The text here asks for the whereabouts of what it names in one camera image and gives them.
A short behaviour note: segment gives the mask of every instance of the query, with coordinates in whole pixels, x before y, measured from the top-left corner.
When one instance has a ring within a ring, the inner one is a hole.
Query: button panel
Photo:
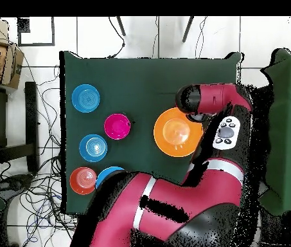
[[[240,121],[235,116],[224,118],[217,128],[213,147],[218,150],[228,150],[235,147],[240,130]]]

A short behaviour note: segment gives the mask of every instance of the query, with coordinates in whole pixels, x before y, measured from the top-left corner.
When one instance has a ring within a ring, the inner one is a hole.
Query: red bowl
[[[70,186],[80,195],[90,194],[95,190],[96,179],[97,175],[92,169],[77,168],[70,175]]]

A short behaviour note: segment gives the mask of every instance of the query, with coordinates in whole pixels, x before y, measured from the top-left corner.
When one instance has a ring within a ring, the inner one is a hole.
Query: black joint
[[[177,107],[185,114],[197,114],[200,99],[200,89],[194,85],[180,88],[175,96]]]

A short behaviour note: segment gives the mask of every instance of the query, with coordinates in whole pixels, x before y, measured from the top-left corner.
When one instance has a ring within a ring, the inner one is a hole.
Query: bowl
[[[123,114],[112,114],[104,122],[104,131],[109,138],[123,139],[130,131],[130,121]]]
[[[100,104],[100,94],[90,84],[79,85],[72,93],[72,104],[82,113],[93,112]]]
[[[70,175],[70,186],[77,194],[90,194],[96,186],[95,171],[87,167],[75,169]]]
[[[201,136],[201,123],[188,120],[177,107],[163,112],[154,125],[154,140],[158,148],[173,157],[190,155]]]
[[[97,177],[96,180],[96,188],[98,188],[101,183],[103,182],[103,180],[110,174],[112,174],[113,172],[117,171],[117,170],[124,170],[123,168],[120,167],[109,167],[105,170],[103,170]]]
[[[88,134],[79,144],[80,155],[88,162],[99,162],[107,153],[107,142],[98,134]]]

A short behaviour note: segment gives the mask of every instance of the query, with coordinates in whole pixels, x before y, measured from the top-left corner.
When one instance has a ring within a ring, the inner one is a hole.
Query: chair leg
[[[185,32],[184,32],[183,42],[185,42],[186,38],[188,38],[189,30],[191,28],[193,19],[194,19],[194,16],[190,16],[189,21],[188,21],[188,25],[186,26],[186,29],[185,29]]]
[[[123,28],[120,16],[116,16],[116,17],[117,17],[117,20],[118,20],[118,23],[119,23],[119,27],[120,27],[122,36],[126,36],[125,29]]]

